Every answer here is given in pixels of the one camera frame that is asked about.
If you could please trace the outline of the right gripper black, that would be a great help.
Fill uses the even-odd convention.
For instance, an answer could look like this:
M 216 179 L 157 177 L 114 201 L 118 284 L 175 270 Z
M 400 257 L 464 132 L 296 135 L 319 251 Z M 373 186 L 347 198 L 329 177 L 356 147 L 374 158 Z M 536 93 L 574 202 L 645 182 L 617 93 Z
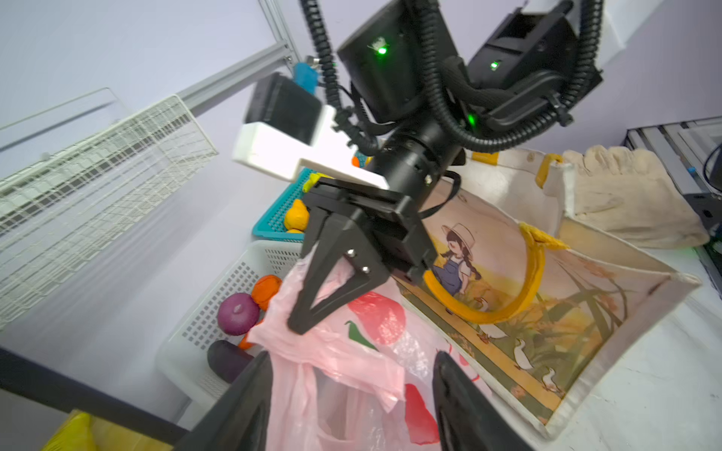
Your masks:
M 310 261 L 288 319 L 293 332 L 306 334 L 391 274 L 421 280 L 436 259 L 422 223 L 435 210 L 423 205 L 460 152 L 436 121 L 410 120 L 387 139 L 367 169 L 382 176 L 387 189 L 322 179 L 304 195 L 310 221 L 302 256 Z M 338 265 L 351 275 L 323 295 Z

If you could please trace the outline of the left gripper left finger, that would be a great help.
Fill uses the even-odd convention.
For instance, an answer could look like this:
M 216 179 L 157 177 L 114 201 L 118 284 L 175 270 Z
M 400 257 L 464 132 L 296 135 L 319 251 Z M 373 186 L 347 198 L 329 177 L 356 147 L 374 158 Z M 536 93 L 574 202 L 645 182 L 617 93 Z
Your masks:
M 273 378 L 271 358 L 264 351 L 174 450 L 265 451 Z

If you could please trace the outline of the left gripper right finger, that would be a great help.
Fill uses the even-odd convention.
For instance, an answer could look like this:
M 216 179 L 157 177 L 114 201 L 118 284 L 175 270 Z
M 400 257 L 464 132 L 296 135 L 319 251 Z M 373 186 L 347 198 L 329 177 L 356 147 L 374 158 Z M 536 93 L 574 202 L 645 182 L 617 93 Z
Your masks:
M 440 351 L 435 357 L 432 390 L 442 449 L 532 449 L 445 351 Z

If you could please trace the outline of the pink plastic grocery bag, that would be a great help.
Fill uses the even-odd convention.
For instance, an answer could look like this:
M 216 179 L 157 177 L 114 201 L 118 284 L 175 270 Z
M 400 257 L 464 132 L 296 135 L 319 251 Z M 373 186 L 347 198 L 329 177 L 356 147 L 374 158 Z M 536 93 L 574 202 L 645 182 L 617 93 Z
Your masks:
M 440 351 L 485 398 L 489 386 L 453 345 L 403 303 L 393 279 L 304 334 L 289 326 L 310 267 L 293 266 L 249 333 L 273 368 L 269 450 L 438 450 L 432 377 Z

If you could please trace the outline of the white canvas tote bag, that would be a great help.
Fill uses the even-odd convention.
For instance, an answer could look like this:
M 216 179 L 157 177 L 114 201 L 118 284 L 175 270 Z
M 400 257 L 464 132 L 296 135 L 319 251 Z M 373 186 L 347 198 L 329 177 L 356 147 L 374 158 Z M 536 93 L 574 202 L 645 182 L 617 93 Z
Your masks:
M 424 222 L 437 258 L 406 299 L 492 390 L 548 439 L 620 357 L 701 285 L 573 216 L 575 169 L 558 154 L 476 156 L 440 180 Z

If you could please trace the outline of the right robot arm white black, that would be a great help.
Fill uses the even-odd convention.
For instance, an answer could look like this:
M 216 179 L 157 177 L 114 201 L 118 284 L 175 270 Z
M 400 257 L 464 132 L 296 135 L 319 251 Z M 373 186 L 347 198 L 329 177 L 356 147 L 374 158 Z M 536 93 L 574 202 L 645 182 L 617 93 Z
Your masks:
M 554 125 L 600 84 L 601 1 L 517 9 L 464 61 L 435 1 L 394 1 L 334 51 L 321 6 L 302 3 L 340 131 L 385 188 L 334 178 L 306 195 L 310 256 L 288 325 L 306 334 L 392 275 L 417 282 L 437 253 L 426 200 L 463 151 L 490 154 Z

